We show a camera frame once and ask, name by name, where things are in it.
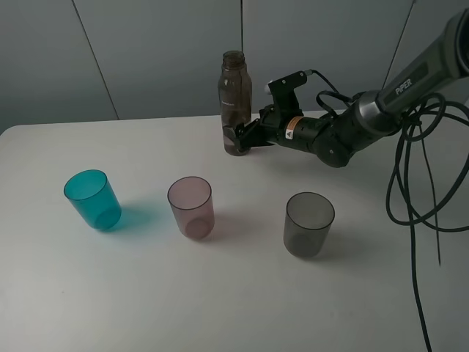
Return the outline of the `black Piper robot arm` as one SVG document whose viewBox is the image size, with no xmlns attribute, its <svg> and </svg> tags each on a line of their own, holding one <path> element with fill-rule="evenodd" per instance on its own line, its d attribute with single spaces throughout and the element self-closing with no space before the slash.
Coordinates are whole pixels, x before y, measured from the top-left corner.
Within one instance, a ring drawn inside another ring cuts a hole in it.
<svg viewBox="0 0 469 352">
<path fill-rule="evenodd" d="M 228 122 L 227 137 L 240 152 L 280 145 L 316 155 L 340 168 L 351 157 L 383 137 L 410 126 L 419 113 L 441 117 L 451 102 L 438 90 L 468 77 L 468 11 L 452 17 L 443 33 L 380 91 L 347 97 L 335 89 L 317 94 L 325 111 L 319 118 L 304 116 L 295 89 L 313 70 L 300 70 L 268 84 L 273 104 L 247 125 Z"/>
</svg>

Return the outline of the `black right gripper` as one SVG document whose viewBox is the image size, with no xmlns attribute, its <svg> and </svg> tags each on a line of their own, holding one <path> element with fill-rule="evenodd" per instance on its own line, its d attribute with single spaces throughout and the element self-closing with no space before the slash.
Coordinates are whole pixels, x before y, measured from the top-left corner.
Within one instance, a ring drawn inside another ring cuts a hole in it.
<svg viewBox="0 0 469 352">
<path fill-rule="evenodd" d="M 283 116 L 274 105 L 259 111 L 259 124 L 254 120 L 248 124 L 223 126 L 224 136 L 236 139 L 242 151 L 274 144 L 293 150 L 312 150 L 321 130 L 322 119 L 293 113 Z"/>
</svg>

